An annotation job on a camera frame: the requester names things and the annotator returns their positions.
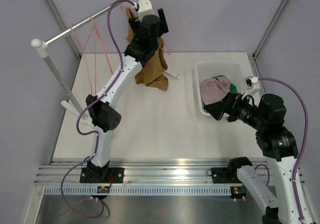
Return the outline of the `mauve tank top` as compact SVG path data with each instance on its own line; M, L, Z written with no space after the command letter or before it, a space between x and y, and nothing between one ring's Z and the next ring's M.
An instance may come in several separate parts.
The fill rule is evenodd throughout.
M225 76L203 80L200 84L200 96L204 105L221 101L229 92L231 81Z

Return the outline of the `pink hanger of mauve top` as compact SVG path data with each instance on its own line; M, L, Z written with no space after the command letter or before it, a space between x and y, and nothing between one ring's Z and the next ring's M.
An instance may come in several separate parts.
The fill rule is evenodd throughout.
M96 23L96 21L93 19L93 16L92 16L91 14L89 15L89 17L90 17L90 20L91 20L91 22L92 22L92 24L93 24L93 28L94 28L94 30L95 30L95 33L96 33L96 35L97 35L97 37L98 37L98 39L99 39L100 46L101 46L101 48L102 48L102 52L103 52L104 57L105 57L105 59L106 59L106 62L107 62L107 64L108 64L108 68L109 68L109 70L110 70L110 73L113 74L114 72L113 72L113 69L112 69L110 60L109 60L109 58L108 58L108 54L107 54L107 51L106 51L106 48L105 48L105 45L104 45L104 41L103 41L102 35L101 35L101 33L100 33L99 26L98 26L98 24Z

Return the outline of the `pink hanger of green top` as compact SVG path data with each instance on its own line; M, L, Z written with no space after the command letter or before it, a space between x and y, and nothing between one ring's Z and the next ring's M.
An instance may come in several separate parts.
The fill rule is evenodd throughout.
M86 58L87 57L86 56L86 47L87 47L90 39L92 38L92 36L93 36L93 43L94 44L96 43L96 32L95 32L94 28L91 27L91 29L89 31L89 35L88 35L85 43L82 45L81 42L79 41L79 39L76 37L75 31L73 29L73 25L71 25L70 28L71 28L72 37L76 40L78 46L82 50L82 58L85 60L84 63L85 63L85 68L86 68L86 72L87 72L87 78L88 78L88 83L89 83L89 87L90 87L90 93L92 94L93 93L93 86L92 86L92 79L91 79L90 71L89 71L90 69L89 69L87 58Z

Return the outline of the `green tank top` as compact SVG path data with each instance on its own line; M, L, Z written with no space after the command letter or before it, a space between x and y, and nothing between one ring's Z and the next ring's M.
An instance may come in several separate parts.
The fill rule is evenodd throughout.
M237 93L237 87L230 81L230 79L224 75L214 76L214 79L218 80L221 85L223 85L226 89L229 89L231 93Z

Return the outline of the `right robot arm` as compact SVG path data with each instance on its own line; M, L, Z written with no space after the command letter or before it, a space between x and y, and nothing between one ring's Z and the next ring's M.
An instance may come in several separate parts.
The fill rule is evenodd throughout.
M259 179L246 157L231 159L227 176L233 182L244 184L260 208L263 223L313 223L295 168L299 154L297 143L283 125L287 111L283 99L264 94L256 106L241 94L228 93L204 109L215 120L228 114L228 122L240 120L256 130L256 142L271 169L276 194Z

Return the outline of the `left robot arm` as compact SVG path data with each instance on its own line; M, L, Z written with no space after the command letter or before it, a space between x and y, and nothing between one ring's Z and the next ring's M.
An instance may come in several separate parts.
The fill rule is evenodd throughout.
M85 100L94 127L95 146L92 156L85 160L86 166L81 169L81 183L111 181L111 175L115 173L113 168L109 168L113 130L122 119L115 107L130 81L159 49L159 38L169 31L163 9L141 20L129 18L129 25L134 36L121 57L116 73L95 96L88 95Z

